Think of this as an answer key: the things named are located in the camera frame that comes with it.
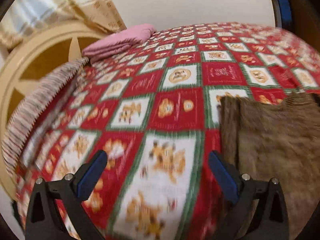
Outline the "brown knitted sweater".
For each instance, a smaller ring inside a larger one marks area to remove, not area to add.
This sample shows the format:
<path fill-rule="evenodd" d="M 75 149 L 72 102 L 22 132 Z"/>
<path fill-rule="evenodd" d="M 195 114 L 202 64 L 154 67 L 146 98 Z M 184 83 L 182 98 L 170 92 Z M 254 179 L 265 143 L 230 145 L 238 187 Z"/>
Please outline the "brown knitted sweater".
<path fill-rule="evenodd" d="M 279 179 L 296 238 L 319 202 L 319 95 L 291 93 L 277 105 L 224 96 L 221 150 L 257 180 Z"/>

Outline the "striped pillow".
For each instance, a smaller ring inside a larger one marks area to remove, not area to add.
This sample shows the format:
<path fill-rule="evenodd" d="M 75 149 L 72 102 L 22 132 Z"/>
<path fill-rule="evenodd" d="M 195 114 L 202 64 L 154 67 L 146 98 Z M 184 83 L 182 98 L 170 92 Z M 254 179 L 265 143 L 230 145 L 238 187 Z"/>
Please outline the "striped pillow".
<path fill-rule="evenodd" d="M 36 124 L 50 108 L 57 95 L 88 62 L 89 58 L 82 57 L 55 68 L 18 104 L 2 137 L 3 159 L 10 176 L 14 175 L 20 156 Z"/>

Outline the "red teddy bear bedspread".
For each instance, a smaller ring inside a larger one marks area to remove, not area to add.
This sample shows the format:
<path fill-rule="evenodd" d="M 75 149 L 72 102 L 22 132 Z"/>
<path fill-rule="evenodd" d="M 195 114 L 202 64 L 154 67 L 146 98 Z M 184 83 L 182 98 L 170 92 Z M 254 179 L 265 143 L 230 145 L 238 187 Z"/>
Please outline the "red teddy bear bedspread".
<path fill-rule="evenodd" d="M 319 53 L 280 28 L 186 25 L 89 59 L 18 161 L 24 233 L 36 180 L 75 174 L 103 150 L 107 164 L 81 205 L 104 239 L 213 239 L 231 206 L 208 165 L 210 152 L 223 156 L 221 98 L 277 105 L 291 93 L 319 95 Z M 319 239 L 319 202 L 297 237 Z"/>

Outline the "cream round headboard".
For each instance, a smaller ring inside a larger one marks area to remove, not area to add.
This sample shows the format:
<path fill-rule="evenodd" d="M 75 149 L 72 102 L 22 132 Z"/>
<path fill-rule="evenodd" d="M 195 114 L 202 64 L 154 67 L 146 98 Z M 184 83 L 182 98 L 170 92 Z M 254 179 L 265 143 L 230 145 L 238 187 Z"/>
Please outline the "cream round headboard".
<path fill-rule="evenodd" d="M 16 107 L 44 76 L 79 59 L 86 46 L 103 37 L 102 31 L 73 20 L 36 32 L 18 45 L 1 67 L 1 135 Z"/>

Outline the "pink folded blanket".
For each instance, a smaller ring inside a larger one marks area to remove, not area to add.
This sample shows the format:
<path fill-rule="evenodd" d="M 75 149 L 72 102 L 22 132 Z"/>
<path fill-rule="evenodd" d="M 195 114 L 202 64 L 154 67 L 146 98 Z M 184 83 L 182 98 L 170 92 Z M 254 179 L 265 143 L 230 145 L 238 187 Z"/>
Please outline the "pink folded blanket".
<path fill-rule="evenodd" d="M 146 42 L 155 32 L 151 24 L 135 25 L 90 44 L 82 50 L 81 55 L 95 63 Z"/>

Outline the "beige patterned curtain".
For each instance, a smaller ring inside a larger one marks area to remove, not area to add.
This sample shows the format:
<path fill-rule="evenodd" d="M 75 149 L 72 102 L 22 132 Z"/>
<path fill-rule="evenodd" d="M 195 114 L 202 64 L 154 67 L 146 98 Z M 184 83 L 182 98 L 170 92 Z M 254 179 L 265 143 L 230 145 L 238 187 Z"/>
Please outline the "beige patterned curtain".
<path fill-rule="evenodd" d="M 33 33 L 67 20 L 107 34 L 126 28 L 112 0 L 15 0 L 1 20 L 1 45 L 12 50 Z"/>

